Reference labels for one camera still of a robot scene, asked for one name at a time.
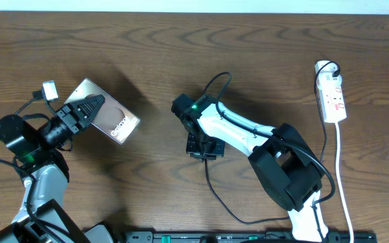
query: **power outlet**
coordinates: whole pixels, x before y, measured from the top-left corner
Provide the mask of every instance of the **power outlet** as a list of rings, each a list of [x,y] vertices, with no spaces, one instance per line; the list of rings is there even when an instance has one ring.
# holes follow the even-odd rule
[[[318,61],[315,65],[316,73],[329,61]],[[338,69],[334,63],[324,67],[316,80],[321,100],[323,120],[327,123],[336,123],[346,118],[346,108],[342,92],[342,76],[333,77],[332,73]]]

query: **white cable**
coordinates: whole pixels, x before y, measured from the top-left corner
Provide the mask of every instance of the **white cable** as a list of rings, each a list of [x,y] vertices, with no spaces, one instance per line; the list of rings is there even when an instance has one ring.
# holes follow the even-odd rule
[[[337,152],[336,152],[336,177],[338,184],[338,191],[340,192],[340,198],[342,199],[344,216],[349,228],[349,242],[354,242],[354,230],[352,228],[351,217],[349,216],[348,206],[346,205],[346,199],[344,198],[344,192],[342,187],[342,179],[340,178],[340,129],[338,128],[338,122],[336,124],[336,136],[337,136]]]

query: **white wall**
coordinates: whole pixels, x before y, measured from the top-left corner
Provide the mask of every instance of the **white wall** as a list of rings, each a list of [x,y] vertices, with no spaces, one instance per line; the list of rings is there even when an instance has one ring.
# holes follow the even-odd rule
[[[389,0],[0,0],[0,10],[389,14]]]

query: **wood grain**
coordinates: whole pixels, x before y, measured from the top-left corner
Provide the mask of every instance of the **wood grain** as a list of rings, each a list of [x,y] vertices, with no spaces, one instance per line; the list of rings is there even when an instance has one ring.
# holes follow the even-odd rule
[[[104,219],[157,231],[291,227],[235,222],[208,190],[203,164],[185,154],[186,131],[170,107],[229,70],[228,107],[262,124],[292,124],[319,155],[312,84],[319,59],[342,66],[342,180],[354,227],[389,242],[389,16],[0,12],[0,118],[45,80],[56,81],[64,100],[88,77],[142,119],[122,146],[91,128],[64,155],[71,179],[64,209],[81,228]],[[27,110],[43,111],[42,103]],[[327,130],[325,165],[334,172],[334,127]],[[11,156],[0,143],[0,157]],[[210,166],[217,193],[242,219],[286,215],[243,154],[227,146]],[[23,193],[13,169],[0,165],[0,229]],[[347,230],[338,194],[322,211],[328,226]]]

